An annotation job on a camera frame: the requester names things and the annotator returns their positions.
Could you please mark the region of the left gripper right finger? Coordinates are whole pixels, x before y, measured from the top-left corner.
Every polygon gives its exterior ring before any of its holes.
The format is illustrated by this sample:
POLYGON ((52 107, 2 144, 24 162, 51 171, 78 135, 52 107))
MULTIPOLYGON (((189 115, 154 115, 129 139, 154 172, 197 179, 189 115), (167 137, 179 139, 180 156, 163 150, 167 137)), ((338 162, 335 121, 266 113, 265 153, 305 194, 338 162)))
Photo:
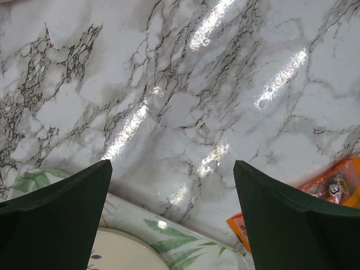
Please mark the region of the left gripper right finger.
POLYGON ((244 161, 233 173, 256 269, 359 268, 359 208, 318 199, 244 161), (285 218, 299 228, 296 241, 267 241, 267 223, 285 218))

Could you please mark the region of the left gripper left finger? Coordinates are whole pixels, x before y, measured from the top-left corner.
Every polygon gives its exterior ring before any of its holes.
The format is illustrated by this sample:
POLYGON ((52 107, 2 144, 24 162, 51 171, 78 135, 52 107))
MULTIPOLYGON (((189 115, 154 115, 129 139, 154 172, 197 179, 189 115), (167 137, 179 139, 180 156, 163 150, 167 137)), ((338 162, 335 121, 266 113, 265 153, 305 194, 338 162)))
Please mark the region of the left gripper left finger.
POLYGON ((1 269, 86 269, 112 175, 110 160, 1 203, 1 269))

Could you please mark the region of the orange razor bag front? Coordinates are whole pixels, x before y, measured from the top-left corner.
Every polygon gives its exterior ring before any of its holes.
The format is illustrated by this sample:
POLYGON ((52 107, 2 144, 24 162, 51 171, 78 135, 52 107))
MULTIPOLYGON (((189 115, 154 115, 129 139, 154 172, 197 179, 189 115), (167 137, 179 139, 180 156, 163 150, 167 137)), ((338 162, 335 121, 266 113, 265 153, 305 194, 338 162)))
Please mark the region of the orange razor bag front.
MULTIPOLYGON (((359 208, 359 158, 353 157, 340 163, 335 169, 300 186, 299 190, 318 199, 343 206, 359 208)), ((263 233, 269 242, 296 241, 299 228, 284 224, 288 218, 267 223, 267 232, 263 233)))

